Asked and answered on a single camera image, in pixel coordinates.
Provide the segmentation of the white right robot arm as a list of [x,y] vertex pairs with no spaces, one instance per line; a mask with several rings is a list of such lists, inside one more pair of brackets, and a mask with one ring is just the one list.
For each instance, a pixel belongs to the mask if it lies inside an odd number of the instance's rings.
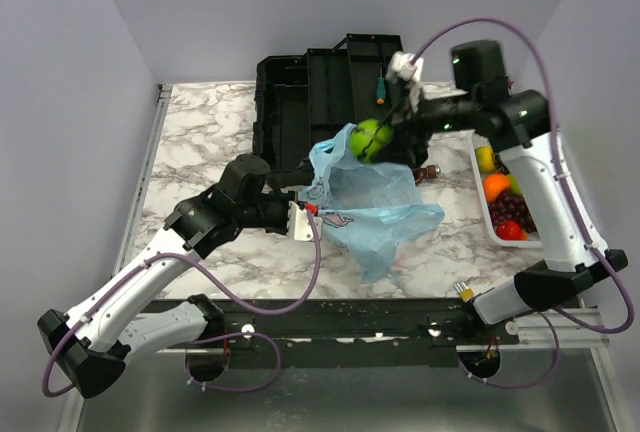
[[610,248],[589,219],[570,175],[561,141],[551,129],[550,103],[534,90],[512,93],[502,49],[478,40],[450,51],[455,86],[461,95],[427,99],[420,58],[396,52],[386,71],[390,82],[406,87],[401,119],[382,160],[417,166],[427,157],[429,139],[444,132],[473,131],[486,138],[514,175],[539,235],[543,259],[500,286],[476,296],[473,311],[460,319],[460,331],[480,344],[496,323],[529,311],[561,306],[611,278],[629,264],[624,251]]

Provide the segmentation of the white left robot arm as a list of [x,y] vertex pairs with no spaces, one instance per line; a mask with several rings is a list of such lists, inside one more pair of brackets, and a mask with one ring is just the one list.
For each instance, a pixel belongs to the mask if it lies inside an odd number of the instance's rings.
[[55,367],[69,379],[67,391],[93,398],[142,355],[181,344],[229,346],[259,337],[252,322],[233,324],[204,295],[192,296],[164,313],[140,317],[167,285],[190,269],[200,271],[251,316],[284,315],[300,307],[309,290],[285,307],[265,309],[240,299],[202,265],[215,249],[234,241],[245,229],[321,245],[322,225],[315,208],[299,202],[293,192],[264,192],[269,175],[270,167],[260,157],[237,156],[218,182],[178,202],[144,250],[98,291],[66,312],[45,312],[37,322],[50,354],[43,394],[49,398],[62,394],[50,387]]

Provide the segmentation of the light blue printed plastic bag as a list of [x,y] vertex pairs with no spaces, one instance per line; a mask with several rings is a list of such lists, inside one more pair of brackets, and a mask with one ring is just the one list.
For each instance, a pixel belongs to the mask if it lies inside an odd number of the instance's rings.
[[351,254],[365,281],[374,282],[390,271],[399,245],[436,229],[445,212],[422,200],[409,167],[360,162],[350,147],[356,129],[349,123],[313,146],[313,179],[298,197],[318,208],[323,235]]

